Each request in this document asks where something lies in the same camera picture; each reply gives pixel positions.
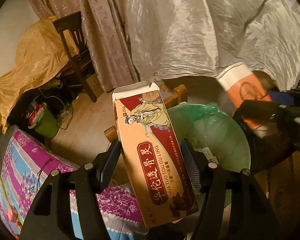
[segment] wooden chair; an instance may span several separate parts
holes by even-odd
[[[173,95],[167,97],[165,100],[163,100],[164,105],[166,108],[174,107],[181,102],[187,102],[188,96],[187,96],[187,88],[184,85],[177,86],[173,90]],[[111,126],[107,130],[104,131],[105,136],[109,140],[109,142],[113,142],[115,139],[118,139],[117,129],[115,126]]]
[[[93,74],[95,71],[82,32],[81,12],[79,11],[62,17],[61,19],[54,21],[53,25],[61,37],[62,44],[69,58],[69,62],[62,69],[60,76],[61,81],[70,89],[83,87],[89,95],[91,101],[95,103],[97,101],[97,97],[85,79],[85,76],[87,76],[89,73]],[[71,56],[69,47],[66,43],[65,35],[63,33],[66,30],[70,31],[74,43],[79,49],[79,54],[73,57]]]

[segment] illustrated man in green robe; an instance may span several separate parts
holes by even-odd
[[[170,121],[164,109],[164,104],[145,101],[142,98],[139,100],[142,104],[131,111],[130,116],[126,117],[125,122],[127,124],[134,122],[142,123],[146,127],[146,136],[148,137],[148,133],[151,132],[151,126],[169,131]]]

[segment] green plastic bag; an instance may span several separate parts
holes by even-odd
[[[250,168],[250,148],[243,131],[216,103],[180,104],[168,109],[168,114],[179,144],[188,138],[193,148],[208,146],[225,170],[240,172]],[[196,195],[196,199],[199,211],[189,217],[199,217],[205,194]],[[225,207],[230,203],[231,190],[227,190]]]

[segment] patterned bedsheet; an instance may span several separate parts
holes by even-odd
[[[74,171],[74,164],[54,156],[44,145],[17,130],[10,139],[0,178],[0,215],[5,226],[18,238],[31,203],[53,169]],[[130,184],[109,187],[97,195],[103,220],[112,240],[141,239],[147,233]],[[75,191],[70,192],[75,236],[83,239]]]

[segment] orange cup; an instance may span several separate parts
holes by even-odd
[[[243,63],[236,63],[222,71],[216,79],[227,92],[236,108],[239,108],[244,100],[272,101],[263,89],[258,78]],[[253,130],[262,130],[264,123],[255,120],[243,119]]]

